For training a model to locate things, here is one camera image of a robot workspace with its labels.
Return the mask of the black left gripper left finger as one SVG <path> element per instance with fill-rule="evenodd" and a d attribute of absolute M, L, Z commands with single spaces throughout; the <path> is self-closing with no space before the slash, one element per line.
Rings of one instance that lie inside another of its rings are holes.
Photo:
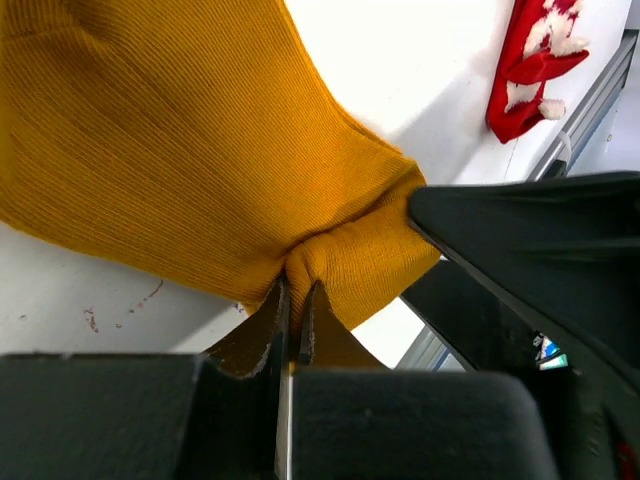
<path fill-rule="evenodd" d="M 5 479 L 283 479 L 290 292 L 201 354 L 1 359 Z"/>

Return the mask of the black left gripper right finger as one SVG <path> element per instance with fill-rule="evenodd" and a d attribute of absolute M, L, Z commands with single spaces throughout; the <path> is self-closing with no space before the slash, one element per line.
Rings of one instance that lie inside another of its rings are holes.
<path fill-rule="evenodd" d="M 555 479 L 542 419 L 516 378 L 385 368 L 334 314 L 305 305 L 292 393 L 296 479 Z"/>

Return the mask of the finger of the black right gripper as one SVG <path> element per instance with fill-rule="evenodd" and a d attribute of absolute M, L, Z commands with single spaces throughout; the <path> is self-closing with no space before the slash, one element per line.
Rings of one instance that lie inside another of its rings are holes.
<path fill-rule="evenodd" d="M 412 226 L 563 348 L 639 377 L 639 175 L 423 187 Z"/>
<path fill-rule="evenodd" d="M 483 417 L 495 421 L 483 454 L 497 461 L 482 479 L 636 479 L 639 454 L 623 438 L 596 382 L 574 363 L 555 366 L 542 357 L 545 337 L 449 261 L 438 263 L 402 295 L 447 350 L 427 353 L 419 336 L 405 359 L 435 370 L 459 363 L 466 372 L 506 375 L 521 386 L 494 394 L 504 407 Z"/>

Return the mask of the mustard yellow striped sock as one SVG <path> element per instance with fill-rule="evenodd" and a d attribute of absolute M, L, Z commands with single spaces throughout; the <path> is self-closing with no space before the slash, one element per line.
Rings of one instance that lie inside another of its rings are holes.
<path fill-rule="evenodd" d="M 5 1 L 1 219 L 291 332 L 325 289 L 355 328 L 439 260 L 418 165 L 350 117 L 281 1 Z"/>

